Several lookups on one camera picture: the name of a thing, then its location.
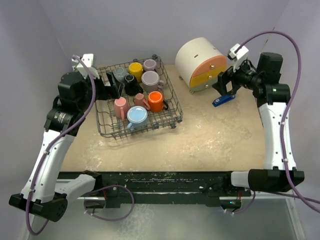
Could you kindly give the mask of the white mug black handle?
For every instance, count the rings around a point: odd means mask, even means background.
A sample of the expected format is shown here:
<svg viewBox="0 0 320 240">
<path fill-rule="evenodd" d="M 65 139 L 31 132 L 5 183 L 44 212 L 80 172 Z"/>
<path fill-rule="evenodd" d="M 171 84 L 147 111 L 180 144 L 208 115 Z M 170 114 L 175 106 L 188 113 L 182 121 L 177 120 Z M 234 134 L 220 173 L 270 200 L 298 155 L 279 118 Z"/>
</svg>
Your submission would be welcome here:
<svg viewBox="0 0 320 240">
<path fill-rule="evenodd" d="M 132 74 L 127 74 L 124 77 L 124 91 L 128 96 L 135 96 L 137 94 L 143 94 L 144 90 L 139 85 L 136 77 Z"/>
</svg>

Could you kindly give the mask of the grey mug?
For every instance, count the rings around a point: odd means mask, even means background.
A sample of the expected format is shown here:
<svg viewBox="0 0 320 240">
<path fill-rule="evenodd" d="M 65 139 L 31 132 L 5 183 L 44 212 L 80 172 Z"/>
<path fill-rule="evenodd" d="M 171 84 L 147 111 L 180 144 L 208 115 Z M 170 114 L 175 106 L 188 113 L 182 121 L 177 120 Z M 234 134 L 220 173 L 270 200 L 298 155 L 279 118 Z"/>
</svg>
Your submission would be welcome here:
<svg viewBox="0 0 320 240">
<path fill-rule="evenodd" d="M 117 67 L 112 71 L 114 78 L 120 82 L 125 82 L 125 77 L 129 74 L 128 70 L 125 67 Z"/>
</svg>

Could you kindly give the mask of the yellow mug black handle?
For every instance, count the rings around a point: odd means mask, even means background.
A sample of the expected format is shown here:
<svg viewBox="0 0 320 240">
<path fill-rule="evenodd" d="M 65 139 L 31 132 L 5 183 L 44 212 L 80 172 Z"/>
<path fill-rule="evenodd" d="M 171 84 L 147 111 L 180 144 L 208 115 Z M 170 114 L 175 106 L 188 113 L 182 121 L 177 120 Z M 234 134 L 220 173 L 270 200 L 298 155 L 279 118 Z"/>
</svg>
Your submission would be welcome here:
<svg viewBox="0 0 320 240">
<path fill-rule="evenodd" d="M 133 62 L 128 66 L 128 72 L 135 76 L 138 82 L 141 82 L 144 73 L 143 65 L 139 62 Z"/>
</svg>

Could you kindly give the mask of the salmon pink mug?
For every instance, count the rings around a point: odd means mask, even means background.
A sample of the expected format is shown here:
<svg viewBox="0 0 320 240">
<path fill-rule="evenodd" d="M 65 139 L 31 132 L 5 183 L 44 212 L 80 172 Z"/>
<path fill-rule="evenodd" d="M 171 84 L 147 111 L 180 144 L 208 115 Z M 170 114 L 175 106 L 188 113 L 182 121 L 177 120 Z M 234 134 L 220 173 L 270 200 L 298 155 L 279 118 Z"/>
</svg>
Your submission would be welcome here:
<svg viewBox="0 0 320 240">
<path fill-rule="evenodd" d="M 144 107 L 148 111 L 151 109 L 146 97 L 142 93 L 138 93 L 134 96 L 134 105 Z"/>
</svg>

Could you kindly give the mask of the lavender mug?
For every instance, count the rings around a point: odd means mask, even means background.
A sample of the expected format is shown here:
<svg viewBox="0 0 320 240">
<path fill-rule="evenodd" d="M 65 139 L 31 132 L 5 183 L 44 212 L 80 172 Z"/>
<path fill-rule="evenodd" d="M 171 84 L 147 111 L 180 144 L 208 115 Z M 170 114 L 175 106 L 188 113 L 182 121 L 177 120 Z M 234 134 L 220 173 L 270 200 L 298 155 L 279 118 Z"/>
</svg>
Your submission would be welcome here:
<svg viewBox="0 0 320 240">
<path fill-rule="evenodd" d="M 155 71 L 146 71 L 141 76 L 143 89 L 147 93 L 158 91 L 166 86 L 166 82 L 160 79 L 160 76 Z"/>
</svg>

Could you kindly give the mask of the light blue mug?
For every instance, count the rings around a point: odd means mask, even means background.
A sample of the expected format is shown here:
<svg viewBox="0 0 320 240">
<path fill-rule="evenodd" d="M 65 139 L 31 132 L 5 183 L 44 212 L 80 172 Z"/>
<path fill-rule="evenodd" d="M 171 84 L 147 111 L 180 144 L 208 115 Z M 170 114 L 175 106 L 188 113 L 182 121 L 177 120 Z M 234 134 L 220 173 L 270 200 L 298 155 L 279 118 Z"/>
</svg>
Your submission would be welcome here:
<svg viewBox="0 0 320 240">
<path fill-rule="evenodd" d="M 142 106 L 133 106 L 127 112 L 127 120 L 129 124 L 126 128 L 130 132 L 142 129 L 148 124 L 148 112 Z"/>
</svg>

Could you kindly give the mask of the purple mug black handle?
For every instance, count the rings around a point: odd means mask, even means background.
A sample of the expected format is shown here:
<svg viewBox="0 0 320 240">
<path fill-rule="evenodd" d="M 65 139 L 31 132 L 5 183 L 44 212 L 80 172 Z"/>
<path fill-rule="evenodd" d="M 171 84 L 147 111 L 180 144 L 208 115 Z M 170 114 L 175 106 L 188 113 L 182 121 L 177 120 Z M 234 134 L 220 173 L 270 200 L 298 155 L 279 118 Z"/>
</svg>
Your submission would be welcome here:
<svg viewBox="0 0 320 240">
<path fill-rule="evenodd" d="M 143 62 L 142 65 L 143 65 L 144 72 L 149 72 L 149 71 L 156 72 L 157 71 L 158 64 L 154 59 L 147 59 Z"/>
</svg>

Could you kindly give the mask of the orange mug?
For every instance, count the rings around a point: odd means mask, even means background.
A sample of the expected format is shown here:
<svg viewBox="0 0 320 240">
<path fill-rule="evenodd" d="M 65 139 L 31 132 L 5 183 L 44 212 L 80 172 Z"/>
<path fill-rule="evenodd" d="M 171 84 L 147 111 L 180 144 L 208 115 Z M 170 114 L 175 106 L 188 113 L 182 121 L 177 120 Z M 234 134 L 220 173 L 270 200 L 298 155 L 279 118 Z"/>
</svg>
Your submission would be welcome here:
<svg viewBox="0 0 320 240">
<path fill-rule="evenodd" d="M 164 96 L 159 91 L 152 91 L 148 94 L 147 103 L 150 106 L 150 111 L 158 113 L 169 109 L 168 103 L 165 101 Z"/>
</svg>

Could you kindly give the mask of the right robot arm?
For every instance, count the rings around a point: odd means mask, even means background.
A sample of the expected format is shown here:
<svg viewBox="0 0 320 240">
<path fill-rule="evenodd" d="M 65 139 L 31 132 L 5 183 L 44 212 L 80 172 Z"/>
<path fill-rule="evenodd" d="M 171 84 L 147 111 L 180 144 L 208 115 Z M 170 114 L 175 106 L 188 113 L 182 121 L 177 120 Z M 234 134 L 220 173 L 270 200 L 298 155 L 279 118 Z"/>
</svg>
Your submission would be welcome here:
<svg viewBox="0 0 320 240">
<path fill-rule="evenodd" d="M 223 97 L 234 97 L 241 88 L 252 91 L 264 130 L 265 159 L 262 169 L 232 171 L 222 183 L 228 196 L 235 195 L 240 187 L 260 192 L 287 192 L 305 179 L 297 170 L 291 150 L 289 106 L 291 91 L 280 83 L 283 57 L 278 53 L 260 54 L 257 67 L 245 59 L 237 70 L 229 67 L 220 72 L 212 87 Z"/>
</svg>

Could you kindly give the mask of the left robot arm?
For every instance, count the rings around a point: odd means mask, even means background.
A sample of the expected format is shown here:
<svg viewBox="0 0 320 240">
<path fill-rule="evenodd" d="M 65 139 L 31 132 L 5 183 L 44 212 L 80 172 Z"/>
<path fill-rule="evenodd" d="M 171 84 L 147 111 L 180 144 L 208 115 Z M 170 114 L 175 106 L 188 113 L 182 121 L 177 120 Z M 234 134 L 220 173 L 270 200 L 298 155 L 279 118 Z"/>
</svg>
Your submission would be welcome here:
<svg viewBox="0 0 320 240">
<path fill-rule="evenodd" d="M 58 84 L 58 96 L 46 116 L 43 140 L 32 173 L 21 192 L 9 198 L 9 205 L 42 217 L 59 221 L 69 203 L 89 193 L 98 196 L 103 191 L 101 174 L 85 170 L 62 187 L 56 186 L 62 163 L 78 134 L 81 124 L 97 100 L 108 100 L 101 76 L 78 71 L 68 72 Z"/>
</svg>

